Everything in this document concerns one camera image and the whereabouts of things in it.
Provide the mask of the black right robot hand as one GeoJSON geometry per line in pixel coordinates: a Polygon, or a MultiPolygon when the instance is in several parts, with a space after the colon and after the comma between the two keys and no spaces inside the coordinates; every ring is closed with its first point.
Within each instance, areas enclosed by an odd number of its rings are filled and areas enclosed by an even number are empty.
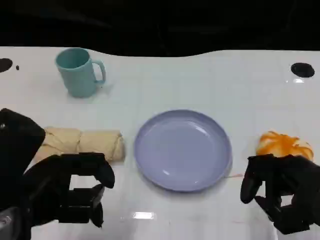
{"type": "Polygon", "coordinates": [[[301,155],[250,156],[240,200],[255,200],[284,235],[307,231],[320,224],[320,167],[301,155]]]}

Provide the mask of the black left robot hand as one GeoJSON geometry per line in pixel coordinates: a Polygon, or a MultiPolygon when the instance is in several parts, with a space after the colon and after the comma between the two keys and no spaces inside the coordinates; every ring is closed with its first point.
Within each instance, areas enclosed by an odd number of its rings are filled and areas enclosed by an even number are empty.
{"type": "Polygon", "coordinates": [[[115,174],[104,154],[82,152],[51,155],[23,175],[30,210],[30,225],[60,223],[103,225],[101,203],[105,188],[115,185],[115,174]],[[91,188],[70,189],[71,177],[93,176],[98,184],[91,188]]]}

